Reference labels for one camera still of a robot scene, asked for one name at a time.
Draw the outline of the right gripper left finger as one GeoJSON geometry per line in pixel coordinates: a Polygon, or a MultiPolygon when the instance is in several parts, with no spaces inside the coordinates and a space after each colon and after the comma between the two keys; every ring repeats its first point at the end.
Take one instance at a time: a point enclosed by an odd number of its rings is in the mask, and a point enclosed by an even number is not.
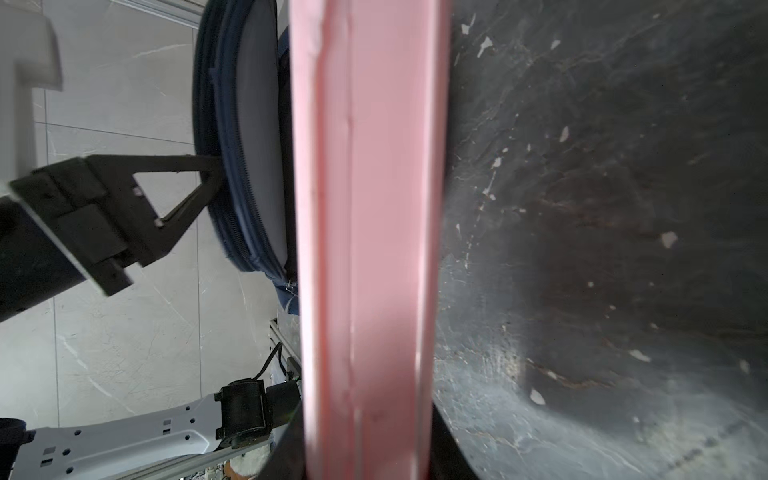
{"type": "Polygon", "coordinates": [[[276,449],[259,472],[258,480],[304,480],[306,452],[303,405],[299,403],[276,449]]]}

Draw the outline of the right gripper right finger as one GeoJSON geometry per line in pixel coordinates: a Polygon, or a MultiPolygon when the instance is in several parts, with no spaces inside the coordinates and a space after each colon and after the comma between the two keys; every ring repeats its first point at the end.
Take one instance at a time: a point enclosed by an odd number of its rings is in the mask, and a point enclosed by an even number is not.
{"type": "Polygon", "coordinates": [[[478,480],[436,404],[432,405],[429,480],[478,480]]]}

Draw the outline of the navy blue student backpack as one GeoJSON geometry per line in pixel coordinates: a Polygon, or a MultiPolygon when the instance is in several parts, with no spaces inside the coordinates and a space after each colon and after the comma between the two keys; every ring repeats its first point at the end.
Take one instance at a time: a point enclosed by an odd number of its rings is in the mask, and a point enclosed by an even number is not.
{"type": "Polygon", "coordinates": [[[208,205],[242,272],[261,272],[283,310],[299,312],[290,35],[274,1],[210,1],[196,42],[195,151],[218,156],[226,180],[208,205]]]}

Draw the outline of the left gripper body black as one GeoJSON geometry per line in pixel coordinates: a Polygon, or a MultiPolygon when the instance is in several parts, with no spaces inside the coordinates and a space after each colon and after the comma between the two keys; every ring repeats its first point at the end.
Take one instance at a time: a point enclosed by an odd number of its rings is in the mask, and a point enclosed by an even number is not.
{"type": "Polygon", "coordinates": [[[1,318],[7,321],[85,281],[106,296],[131,286],[127,228],[132,176],[46,167],[1,199],[1,318]]]}

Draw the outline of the pink pencil case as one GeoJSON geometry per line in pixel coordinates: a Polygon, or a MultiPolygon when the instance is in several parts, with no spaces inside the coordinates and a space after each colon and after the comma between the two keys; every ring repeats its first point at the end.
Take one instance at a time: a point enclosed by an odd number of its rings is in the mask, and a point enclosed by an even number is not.
{"type": "Polygon", "coordinates": [[[311,479],[429,469],[447,1],[290,7],[311,479]]]}

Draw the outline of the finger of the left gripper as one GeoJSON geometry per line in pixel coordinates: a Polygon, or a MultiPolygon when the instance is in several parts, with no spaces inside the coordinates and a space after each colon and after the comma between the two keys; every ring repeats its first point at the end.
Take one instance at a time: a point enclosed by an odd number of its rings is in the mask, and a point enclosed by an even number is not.
{"type": "Polygon", "coordinates": [[[225,183],[218,156],[92,155],[86,164],[106,191],[100,205],[142,266],[170,253],[225,183]]]}

